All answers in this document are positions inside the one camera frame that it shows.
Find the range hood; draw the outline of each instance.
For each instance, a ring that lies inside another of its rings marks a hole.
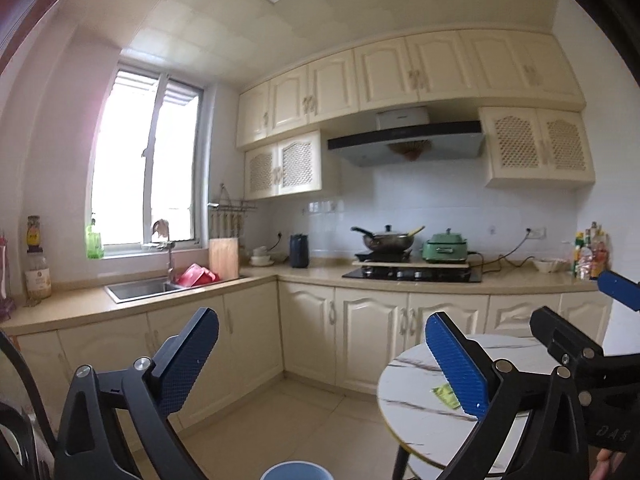
[[[429,123],[426,109],[414,107],[379,113],[376,123],[376,131],[330,139],[329,150],[360,167],[480,155],[480,121]]]

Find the white plate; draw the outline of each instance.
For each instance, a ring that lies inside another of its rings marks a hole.
[[[254,264],[253,262],[251,262],[251,266],[252,267],[269,267],[270,265],[273,265],[274,263],[275,262],[273,260],[269,260],[265,264]]]

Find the table leg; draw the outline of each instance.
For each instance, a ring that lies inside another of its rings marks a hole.
[[[391,480],[402,480],[404,472],[406,471],[406,465],[409,462],[409,452],[402,446],[398,446],[398,453],[396,454],[396,463],[394,464],[394,473],[391,476]]]

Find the window pane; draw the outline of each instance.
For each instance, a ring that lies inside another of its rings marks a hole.
[[[120,70],[104,107],[95,152],[92,211],[102,242],[143,241],[146,148],[158,80]]]
[[[156,126],[151,179],[152,222],[169,222],[172,240],[193,233],[193,153],[200,91],[169,81]]]

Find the window frame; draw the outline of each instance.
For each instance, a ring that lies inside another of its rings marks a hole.
[[[158,251],[156,248],[145,246],[151,242],[151,186],[153,176],[153,156],[156,142],[156,127],[158,126],[158,117],[162,102],[164,101],[164,93],[169,81],[182,84],[190,87],[198,93],[198,112],[196,117],[195,136],[193,141],[193,165],[191,171],[191,227],[193,229],[193,238],[190,240],[178,240],[175,242],[176,250],[196,250],[202,248],[202,233],[206,226],[203,225],[202,220],[202,207],[203,199],[202,193],[204,187],[203,181],[208,179],[206,174],[200,174],[207,171],[209,167],[209,153],[207,150],[201,149],[206,145],[204,139],[206,138],[206,131],[204,131],[207,121],[204,121],[204,114],[207,113],[206,106],[204,105],[204,96],[206,90],[201,85],[194,82],[185,80],[180,76],[175,76],[167,70],[150,70],[148,68],[142,68],[128,62],[119,62],[116,69],[113,72],[113,76],[110,80],[110,85],[105,94],[104,101],[102,102],[102,108],[100,116],[98,117],[96,135],[94,139],[94,149],[92,153],[91,168],[89,172],[88,182],[88,207],[86,213],[86,225],[91,222],[92,215],[92,199],[93,199],[93,182],[94,182],[94,170],[95,170],[95,150],[97,145],[97,136],[100,131],[100,125],[102,123],[102,114],[106,106],[107,99],[111,94],[111,89],[115,83],[116,77],[119,71],[130,72],[136,75],[143,75],[158,79],[158,87],[156,89],[156,100],[154,102],[154,109],[152,112],[151,123],[149,127],[149,133],[147,136],[147,145],[145,151],[141,156],[145,157],[145,176],[143,187],[143,199],[142,199],[142,217],[143,217],[143,241],[133,244],[107,244],[104,246],[104,256],[117,257],[134,254],[155,254]]]

